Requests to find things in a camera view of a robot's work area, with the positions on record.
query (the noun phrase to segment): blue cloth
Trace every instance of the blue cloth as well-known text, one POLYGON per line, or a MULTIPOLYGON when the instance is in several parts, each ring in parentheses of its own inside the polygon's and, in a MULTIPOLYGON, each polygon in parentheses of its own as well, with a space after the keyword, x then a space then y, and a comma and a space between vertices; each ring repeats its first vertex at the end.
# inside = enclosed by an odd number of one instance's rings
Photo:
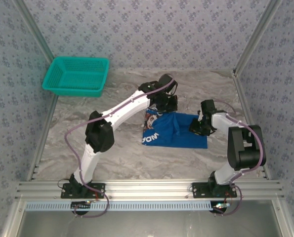
POLYGON ((147 110, 142 144, 207 149, 207 137, 188 130, 194 118, 197 119, 198 115, 167 113, 159 116, 157 112, 147 110))

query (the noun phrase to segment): cable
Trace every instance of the cable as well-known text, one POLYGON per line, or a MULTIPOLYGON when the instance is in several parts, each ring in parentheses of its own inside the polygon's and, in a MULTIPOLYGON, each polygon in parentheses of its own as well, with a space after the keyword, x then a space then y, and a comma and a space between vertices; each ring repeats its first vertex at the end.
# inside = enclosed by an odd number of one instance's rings
POLYGON ((59 186, 59 182, 60 182, 61 180, 69 180, 69 179, 60 179, 60 180, 58 181, 58 183, 57 183, 58 187, 61 188, 61 189, 63 189, 63 187, 60 187, 60 186, 59 186))
POLYGON ((79 174, 80 174, 80 179, 81 179, 82 184, 83 184, 86 188, 88 188, 89 190, 92 190, 92 191, 94 191, 94 192, 98 192, 99 194, 102 194, 102 195, 106 198, 106 201, 107 201, 106 208, 105 208, 104 211, 102 211, 100 214, 97 214, 97 215, 91 215, 91 216, 80 216, 80 215, 78 215, 78 214, 76 213, 76 208, 75 208, 74 214, 75 214, 76 216, 83 217, 83 218, 95 218, 95 217, 100 217, 100 216, 104 215, 104 214, 107 212, 108 208, 109 208, 109 199, 108 199, 108 196, 107 196, 104 192, 101 192, 101 191, 98 190, 98 189, 94 189, 94 188, 90 187, 89 185, 87 185, 87 184, 84 182, 84 180, 83 180, 83 176, 82 176, 82 170, 81 170, 81 168, 82 168, 82 165, 81 165, 81 158, 80 158, 80 156, 78 155, 78 153, 73 149, 73 147, 71 146, 71 144, 69 143, 69 141, 68 141, 68 135, 71 134, 71 132, 73 132, 74 130, 78 129, 79 127, 82 127, 82 126, 84 126, 84 125, 87 125, 87 124, 89 124, 89 123, 91 123, 91 122, 96 122, 96 121, 99 121, 99 120, 105 119, 105 118, 107 118, 108 116, 113 115, 114 113, 116 113, 117 111, 119 111, 120 109, 122 109, 123 107, 125 107, 126 105, 132 103, 132 102, 135 101, 136 99, 139 99, 140 97, 147 96, 147 95, 151 95, 151 94, 157 93, 157 92, 159 92, 159 91, 161 91, 161 90, 167 88, 167 87, 168 87, 169 85, 171 85, 173 82, 174 82, 174 79, 172 79, 168 84, 166 84, 166 85, 164 85, 164 86, 162 86, 162 87, 160 87, 160 88, 158 88, 158 89, 156 89, 156 90, 153 90, 153 91, 150 91, 150 92, 147 92, 147 93, 143 93, 143 94, 141 94, 141 95, 137 95, 137 96, 134 97, 133 99, 128 100, 128 101, 125 102, 124 104, 118 106, 116 109, 114 109, 114 110, 113 110, 112 112, 110 112, 109 114, 104 115, 104 116, 99 117, 99 118, 94 118, 94 119, 88 120, 88 121, 86 121, 86 122, 83 122, 83 123, 81 123, 81 124, 79 124, 79 125, 77 125, 77 126, 71 128, 70 130, 68 130, 68 131, 64 134, 64 140, 65 140, 65 142, 67 143, 69 149, 74 153, 74 155, 75 155, 76 158, 78 159, 79 174))
POLYGON ((230 205, 232 205, 232 196, 227 191, 225 192, 225 194, 226 194, 226 196, 230 196, 230 198, 231 198, 230 205))
POLYGON ((241 205, 241 203, 242 203, 242 192, 241 192, 241 189, 240 189, 237 185, 233 185, 233 186, 231 186, 231 187, 232 187, 232 188, 234 187, 234 188, 238 189, 238 191, 239 191, 239 193, 240 193, 239 203, 238 203, 238 205, 236 206, 235 209, 233 209, 231 212, 226 213, 226 214, 225 214, 224 212, 222 212, 221 210, 217 209, 217 208, 213 208, 215 211, 220 212, 220 214, 219 214, 219 213, 215 213, 215 214, 218 215, 218 216, 230 216, 230 215, 234 214, 235 212, 237 212, 237 211, 239 210, 239 208, 240 208, 240 205, 241 205))
POLYGON ((214 100, 214 102, 219 102, 219 103, 223 103, 223 104, 225 104, 225 105, 228 105, 232 110, 233 110, 233 112, 236 114, 237 113, 237 111, 235 110, 235 108, 231 105, 231 104, 229 104, 229 103, 227 103, 227 102, 225 102, 225 101, 223 101, 223 100, 214 100))

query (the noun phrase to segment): marble floor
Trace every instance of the marble floor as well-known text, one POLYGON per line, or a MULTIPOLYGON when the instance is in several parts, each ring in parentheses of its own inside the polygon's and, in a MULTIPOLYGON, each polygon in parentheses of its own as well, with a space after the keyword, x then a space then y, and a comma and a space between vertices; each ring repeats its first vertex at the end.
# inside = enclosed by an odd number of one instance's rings
MULTIPOLYGON (((68 178, 77 169, 77 160, 64 142, 64 133, 88 120, 91 112, 110 109, 133 94, 138 85, 158 80, 164 73, 172 74, 179 84, 176 91, 179 112, 196 114, 201 101, 219 99, 236 109, 235 118, 245 121, 233 79, 225 74, 210 71, 110 71, 101 97, 58 98, 35 179, 68 178)), ((216 103, 216 107, 231 111, 221 103, 216 103)), ((114 133, 114 146, 102 154, 93 179, 206 179, 226 162, 227 139, 218 131, 208 137, 208 149, 143 146, 144 116, 145 112, 141 111, 120 125, 114 133)), ((80 156, 85 146, 84 132, 85 127, 81 127, 69 136, 80 156)), ((258 177, 261 172, 249 176, 258 177)))

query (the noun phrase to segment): plastic basket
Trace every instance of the plastic basket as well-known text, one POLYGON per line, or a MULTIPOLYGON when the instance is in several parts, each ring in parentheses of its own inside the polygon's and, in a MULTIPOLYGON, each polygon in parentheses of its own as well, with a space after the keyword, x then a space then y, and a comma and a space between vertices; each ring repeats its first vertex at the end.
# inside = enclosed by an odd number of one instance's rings
POLYGON ((42 87, 56 95, 99 97, 108 74, 107 58, 57 57, 42 87))

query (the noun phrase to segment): wall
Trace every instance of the wall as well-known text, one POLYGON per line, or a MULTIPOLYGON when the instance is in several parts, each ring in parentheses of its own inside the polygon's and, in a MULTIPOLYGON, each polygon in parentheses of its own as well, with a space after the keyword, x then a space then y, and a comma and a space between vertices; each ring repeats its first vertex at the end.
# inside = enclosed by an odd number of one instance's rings
POLYGON ((0 1, 0 233, 18 181, 27 177, 51 100, 48 64, 12 1, 0 1))
POLYGON ((284 181, 294 217, 294 1, 283 1, 240 75, 263 129, 273 178, 284 181))
POLYGON ((112 68, 229 69, 268 0, 25 0, 57 56, 112 68))

